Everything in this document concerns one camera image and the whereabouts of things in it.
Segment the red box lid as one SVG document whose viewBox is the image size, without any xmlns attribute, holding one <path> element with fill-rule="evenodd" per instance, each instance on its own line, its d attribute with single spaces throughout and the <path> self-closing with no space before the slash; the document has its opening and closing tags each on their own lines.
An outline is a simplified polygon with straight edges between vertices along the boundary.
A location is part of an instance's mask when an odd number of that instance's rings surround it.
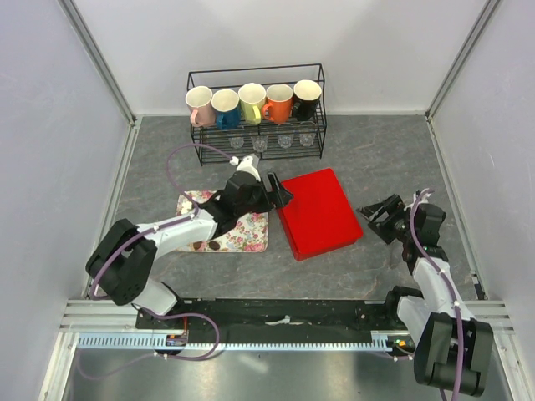
<svg viewBox="0 0 535 401">
<path fill-rule="evenodd" d="M 282 184 L 293 194 L 293 199 L 278 213 L 297 216 L 355 214 L 337 175 L 330 168 L 300 175 Z"/>
</svg>

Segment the floral serving tray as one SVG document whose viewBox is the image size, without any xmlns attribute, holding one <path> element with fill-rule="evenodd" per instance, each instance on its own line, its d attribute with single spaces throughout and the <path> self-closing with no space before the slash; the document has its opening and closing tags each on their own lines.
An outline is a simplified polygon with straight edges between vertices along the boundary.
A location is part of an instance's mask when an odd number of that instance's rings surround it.
<svg viewBox="0 0 535 401">
<path fill-rule="evenodd" d="M 213 251 L 209 246 L 209 241 L 204 241 L 206 247 L 203 251 L 193 251 L 191 243 L 186 246 L 177 248 L 178 251 L 183 252 L 200 252 L 200 253 L 259 253 L 264 252 L 268 248 L 268 222 L 269 215 L 267 212 L 262 214 L 251 213 L 241 217 L 236 227 L 223 236 L 219 236 L 215 240 L 218 241 L 221 248 L 218 251 Z"/>
</svg>

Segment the red chocolate box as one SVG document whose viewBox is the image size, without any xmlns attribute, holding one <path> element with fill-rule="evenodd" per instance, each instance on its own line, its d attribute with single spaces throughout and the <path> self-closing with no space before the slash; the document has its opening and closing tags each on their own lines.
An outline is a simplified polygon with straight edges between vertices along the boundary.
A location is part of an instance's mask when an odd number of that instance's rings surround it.
<svg viewBox="0 0 535 401">
<path fill-rule="evenodd" d="M 320 256 L 354 244 L 364 231 L 354 213 L 334 216 L 278 213 L 296 261 Z"/>
</svg>

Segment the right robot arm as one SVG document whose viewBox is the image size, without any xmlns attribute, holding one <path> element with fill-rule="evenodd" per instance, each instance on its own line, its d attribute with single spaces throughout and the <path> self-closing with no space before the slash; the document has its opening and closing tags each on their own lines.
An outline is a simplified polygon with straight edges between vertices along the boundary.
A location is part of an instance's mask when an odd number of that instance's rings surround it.
<svg viewBox="0 0 535 401">
<path fill-rule="evenodd" d="M 406 326 L 415 343 L 412 354 L 419 384 L 450 392 L 482 396 L 492 355 L 492 327 L 476 319 L 451 276 L 449 259 L 440 246 L 446 212 L 429 202 L 431 189 L 417 191 L 407 205 L 398 195 L 359 208 L 368 227 L 385 243 L 400 241 L 402 259 L 418 291 L 397 287 L 393 302 L 383 307 L 392 328 Z"/>
</svg>

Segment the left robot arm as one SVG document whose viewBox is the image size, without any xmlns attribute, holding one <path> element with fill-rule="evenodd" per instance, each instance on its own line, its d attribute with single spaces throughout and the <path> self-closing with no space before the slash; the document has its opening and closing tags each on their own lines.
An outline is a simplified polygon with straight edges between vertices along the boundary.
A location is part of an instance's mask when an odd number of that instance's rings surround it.
<svg viewBox="0 0 535 401">
<path fill-rule="evenodd" d="M 211 241 L 233 230 L 247 214 L 281 209 L 293 199 L 274 173 L 263 180 L 238 171 L 225 188 L 214 192 L 194 210 L 175 218 L 135 225 L 121 219 L 110 227 L 85 265 L 93 279 L 90 296 L 97 300 L 95 288 L 117 306 L 135 304 L 154 315 L 165 328 L 181 324 L 183 308 L 179 297 L 167 285 L 150 277 L 153 264 L 162 256 L 199 241 Z"/>
</svg>

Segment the dark oval chocolate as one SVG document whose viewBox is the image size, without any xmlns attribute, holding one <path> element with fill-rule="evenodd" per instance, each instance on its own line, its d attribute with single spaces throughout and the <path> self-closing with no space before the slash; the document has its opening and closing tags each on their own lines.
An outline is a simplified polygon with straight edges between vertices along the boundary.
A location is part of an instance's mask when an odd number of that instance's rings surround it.
<svg viewBox="0 0 535 401">
<path fill-rule="evenodd" d="M 221 246 L 219 244 L 218 241 L 209 241 L 208 242 L 208 246 L 213 250 L 213 251 L 218 251 Z"/>
</svg>

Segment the clear glass cup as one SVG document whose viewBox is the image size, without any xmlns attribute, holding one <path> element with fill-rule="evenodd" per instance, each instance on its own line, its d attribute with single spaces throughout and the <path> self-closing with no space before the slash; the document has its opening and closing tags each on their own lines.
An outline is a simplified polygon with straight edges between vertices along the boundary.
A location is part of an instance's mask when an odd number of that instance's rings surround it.
<svg viewBox="0 0 535 401">
<path fill-rule="evenodd" d="M 303 147 L 311 147 L 314 143 L 315 133 L 305 132 L 299 135 L 299 142 Z"/>
<path fill-rule="evenodd" d="M 241 136 L 232 136 L 229 138 L 229 145 L 233 149 L 241 149 L 244 145 L 244 138 Z"/>
<path fill-rule="evenodd" d="M 268 148 L 268 137 L 266 135 L 253 135 L 251 141 L 252 147 L 257 153 L 263 153 Z"/>
<path fill-rule="evenodd" d="M 289 149 L 293 144 L 293 134 L 278 135 L 278 144 L 282 149 Z"/>
</svg>

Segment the orange mug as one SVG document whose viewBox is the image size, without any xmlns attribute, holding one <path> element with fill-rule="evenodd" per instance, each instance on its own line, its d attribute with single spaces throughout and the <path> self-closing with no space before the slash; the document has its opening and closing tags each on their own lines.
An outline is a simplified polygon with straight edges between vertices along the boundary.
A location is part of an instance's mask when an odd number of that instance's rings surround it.
<svg viewBox="0 0 535 401">
<path fill-rule="evenodd" d="M 292 112 L 293 89 L 287 84 L 274 84 L 267 88 L 266 95 L 263 118 L 275 124 L 286 123 Z"/>
</svg>

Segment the yellow-green mug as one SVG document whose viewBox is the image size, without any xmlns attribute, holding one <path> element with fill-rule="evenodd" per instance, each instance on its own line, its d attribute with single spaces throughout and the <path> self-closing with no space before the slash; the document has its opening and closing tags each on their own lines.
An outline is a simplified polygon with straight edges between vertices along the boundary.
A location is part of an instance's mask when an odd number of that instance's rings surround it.
<svg viewBox="0 0 535 401">
<path fill-rule="evenodd" d="M 242 117 L 249 124 L 260 124 L 262 108 L 266 103 L 266 89 L 257 83 L 244 84 L 237 92 L 242 108 Z"/>
</svg>

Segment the black and red mug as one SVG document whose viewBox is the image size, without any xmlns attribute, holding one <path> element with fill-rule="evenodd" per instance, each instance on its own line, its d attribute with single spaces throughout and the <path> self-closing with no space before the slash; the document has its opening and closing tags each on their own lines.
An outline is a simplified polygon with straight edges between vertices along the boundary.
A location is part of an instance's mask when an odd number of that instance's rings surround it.
<svg viewBox="0 0 535 401">
<path fill-rule="evenodd" d="M 309 79 L 299 80 L 293 87 L 292 116 L 297 121 L 310 120 L 322 94 L 322 88 L 317 82 Z"/>
</svg>

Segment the blue mug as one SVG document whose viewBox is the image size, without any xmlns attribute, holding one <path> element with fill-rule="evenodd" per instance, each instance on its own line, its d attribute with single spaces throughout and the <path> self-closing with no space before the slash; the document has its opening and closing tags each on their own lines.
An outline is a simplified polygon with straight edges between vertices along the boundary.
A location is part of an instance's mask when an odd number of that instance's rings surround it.
<svg viewBox="0 0 535 401">
<path fill-rule="evenodd" d="M 232 89 L 220 89 L 214 93 L 211 106 L 216 111 L 216 126 L 220 130 L 236 129 L 241 122 L 240 99 Z"/>
</svg>

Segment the pink mug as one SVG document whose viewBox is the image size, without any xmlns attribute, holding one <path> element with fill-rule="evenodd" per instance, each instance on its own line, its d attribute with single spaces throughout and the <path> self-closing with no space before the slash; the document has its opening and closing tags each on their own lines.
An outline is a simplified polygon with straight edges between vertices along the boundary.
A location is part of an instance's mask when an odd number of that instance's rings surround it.
<svg viewBox="0 0 535 401">
<path fill-rule="evenodd" d="M 190 111 L 192 126 L 208 127 L 215 124 L 216 113 L 211 106 L 213 93 L 207 86 L 196 86 L 189 89 L 185 101 Z"/>
</svg>

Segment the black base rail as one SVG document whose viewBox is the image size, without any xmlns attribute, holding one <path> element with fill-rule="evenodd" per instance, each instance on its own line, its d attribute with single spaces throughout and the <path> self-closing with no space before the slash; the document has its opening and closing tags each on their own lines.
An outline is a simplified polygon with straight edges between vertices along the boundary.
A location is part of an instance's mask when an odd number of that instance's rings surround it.
<svg viewBox="0 0 535 401">
<path fill-rule="evenodd" d="M 363 300 L 196 299 L 171 312 L 209 317 L 222 344 L 364 343 L 406 330 L 393 307 Z"/>
</svg>

